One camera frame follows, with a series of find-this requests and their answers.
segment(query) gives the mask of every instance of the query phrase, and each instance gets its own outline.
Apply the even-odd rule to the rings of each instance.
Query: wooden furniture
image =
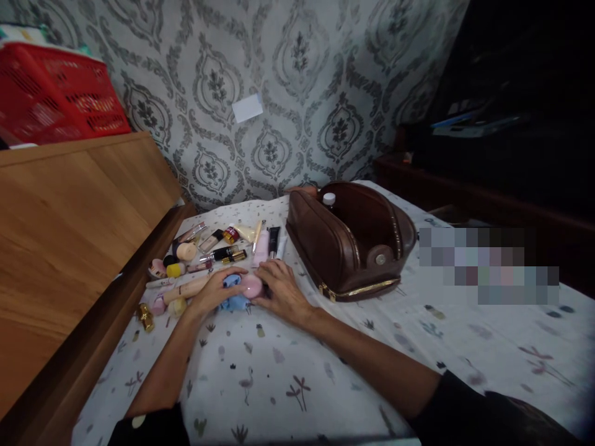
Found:
[[[149,133],[0,152],[0,186],[0,438],[67,444],[194,212]]]
[[[591,247],[595,246],[592,223],[425,172],[403,164],[398,154],[377,158],[374,169],[379,185],[425,211],[453,205],[469,217],[496,227],[534,229],[534,239],[527,241],[525,249],[526,265],[534,262],[534,265],[559,266],[561,282],[595,297],[595,278],[591,271]]]

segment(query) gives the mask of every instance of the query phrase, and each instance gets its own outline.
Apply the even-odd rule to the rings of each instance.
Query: paper note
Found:
[[[260,93],[248,96],[231,106],[234,109],[236,121],[239,124],[255,116],[262,114],[262,99]]]

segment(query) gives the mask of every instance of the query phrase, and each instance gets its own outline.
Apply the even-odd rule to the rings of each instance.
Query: cosmetic bag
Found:
[[[287,232],[321,294],[356,302],[394,289],[413,250],[411,219],[366,186],[336,181],[319,196],[335,194],[332,212],[303,190],[291,192]]]

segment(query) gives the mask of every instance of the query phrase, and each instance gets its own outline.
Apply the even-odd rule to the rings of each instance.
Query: sleeve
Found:
[[[190,440],[184,427],[182,409],[177,403],[134,418],[124,418],[113,428],[108,446],[146,446],[164,444],[189,446]]]
[[[423,446],[580,444],[535,407],[495,392],[481,395],[448,371],[410,424]]]

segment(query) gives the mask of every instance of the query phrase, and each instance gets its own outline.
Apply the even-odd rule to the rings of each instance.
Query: wallpaper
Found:
[[[197,210],[365,178],[423,118],[468,0],[8,0],[105,61]],[[264,113],[231,105],[260,92]]]

